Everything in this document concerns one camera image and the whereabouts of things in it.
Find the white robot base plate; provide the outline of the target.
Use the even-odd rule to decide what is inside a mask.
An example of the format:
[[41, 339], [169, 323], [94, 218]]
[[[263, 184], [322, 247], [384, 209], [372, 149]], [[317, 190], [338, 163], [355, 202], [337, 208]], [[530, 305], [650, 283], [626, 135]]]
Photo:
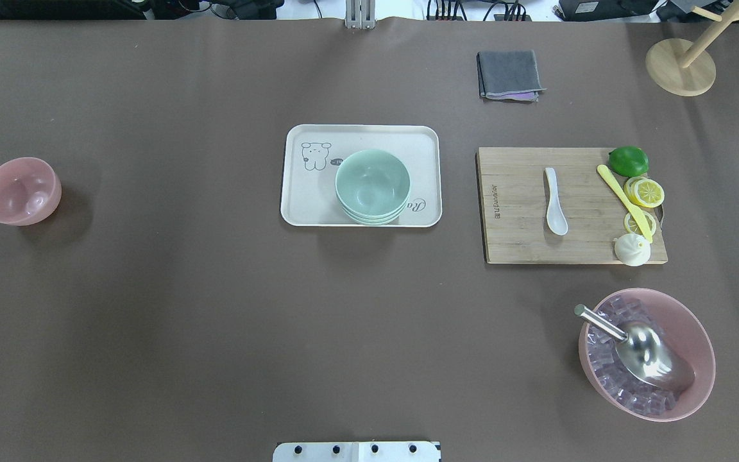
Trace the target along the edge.
[[273, 461], [441, 461], [434, 441], [285, 442], [276, 446]]

